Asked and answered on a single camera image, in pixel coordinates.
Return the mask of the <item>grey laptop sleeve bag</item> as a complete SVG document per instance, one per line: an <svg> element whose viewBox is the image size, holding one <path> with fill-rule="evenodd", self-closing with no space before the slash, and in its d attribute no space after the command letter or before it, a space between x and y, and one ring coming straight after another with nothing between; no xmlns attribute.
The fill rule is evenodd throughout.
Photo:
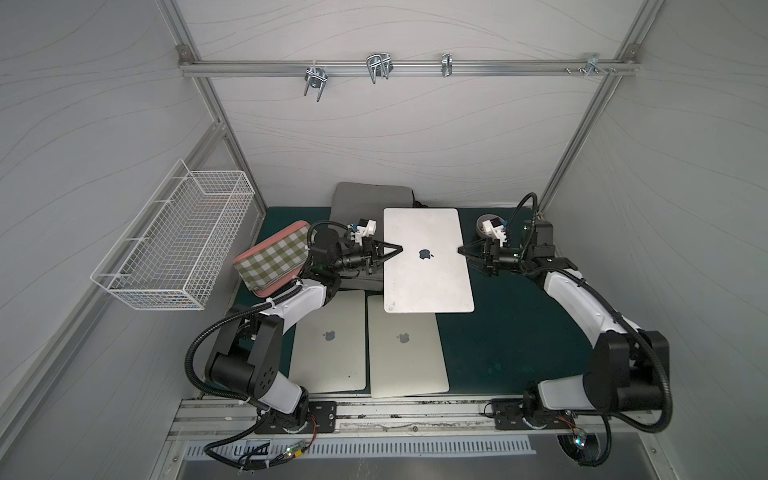
<svg viewBox="0 0 768 480"><path fill-rule="evenodd" d="M375 240L383 239L383 212L387 208L412 208L415 196L411 188L340 182L333 193L330 219L351 224L360 219L377 223Z"/></svg>

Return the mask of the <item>silver apple laptop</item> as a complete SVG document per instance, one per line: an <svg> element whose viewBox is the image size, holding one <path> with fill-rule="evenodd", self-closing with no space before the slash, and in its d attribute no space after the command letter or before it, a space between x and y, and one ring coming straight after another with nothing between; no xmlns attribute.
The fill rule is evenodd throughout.
<svg viewBox="0 0 768 480"><path fill-rule="evenodd" d="M470 313L469 269L453 208L387 208L383 239L402 251L384 263L384 309L391 314Z"/></svg>
<svg viewBox="0 0 768 480"><path fill-rule="evenodd" d="M370 390L374 398L441 394L449 381L433 313L392 314L367 298Z"/></svg>
<svg viewBox="0 0 768 480"><path fill-rule="evenodd" d="M366 386L366 297L340 291L296 326L289 379L313 394Z"/></svg>

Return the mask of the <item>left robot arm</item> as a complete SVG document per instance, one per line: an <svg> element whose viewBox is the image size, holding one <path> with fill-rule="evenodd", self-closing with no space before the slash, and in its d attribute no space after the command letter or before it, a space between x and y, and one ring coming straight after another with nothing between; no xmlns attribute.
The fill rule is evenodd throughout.
<svg viewBox="0 0 768 480"><path fill-rule="evenodd" d="M351 274L376 273L403 246L376 239L377 224L297 221L238 256L254 306L235 305L185 356L187 378L208 394L267 410L296 429L310 414L306 388L280 370L283 336L326 306Z"/></svg>

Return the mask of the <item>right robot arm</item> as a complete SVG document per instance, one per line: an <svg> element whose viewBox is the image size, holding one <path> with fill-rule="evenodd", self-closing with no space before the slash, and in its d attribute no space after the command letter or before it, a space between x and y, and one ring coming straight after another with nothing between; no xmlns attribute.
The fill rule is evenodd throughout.
<svg viewBox="0 0 768 480"><path fill-rule="evenodd" d="M585 372L543 380L529 395L530 412L581 411L619 415L640 410L671 414L669 343L658 331L637 326L614 308L579 271L557 254L554 229L545 220L528 220L519 245L509 222L486 214L477 221L478 240L459 254L476 270L503 271L536 283L570 316L592 352Z"/></svg>

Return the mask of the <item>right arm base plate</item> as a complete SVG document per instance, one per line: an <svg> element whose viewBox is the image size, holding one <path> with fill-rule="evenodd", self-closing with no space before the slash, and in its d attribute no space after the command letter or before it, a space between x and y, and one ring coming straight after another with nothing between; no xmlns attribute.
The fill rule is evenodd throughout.
<svg viewBox="0 0 768 480"><path fill-rule="evenodd" d="M481 414L499 431L570 430L575 421L565 411L546 410L532 400L492 399Z"/></svg>

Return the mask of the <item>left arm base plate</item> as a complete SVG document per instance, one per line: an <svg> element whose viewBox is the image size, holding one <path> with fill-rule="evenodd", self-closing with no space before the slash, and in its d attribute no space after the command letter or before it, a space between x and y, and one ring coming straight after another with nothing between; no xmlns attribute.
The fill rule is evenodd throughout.
<svg viewBox="0 0 768 480"><path fill-rule="evenodd" d="M291 414L270 411L255 430L257 434L333 433L336 425L337 403L306 401Z"/></svg>

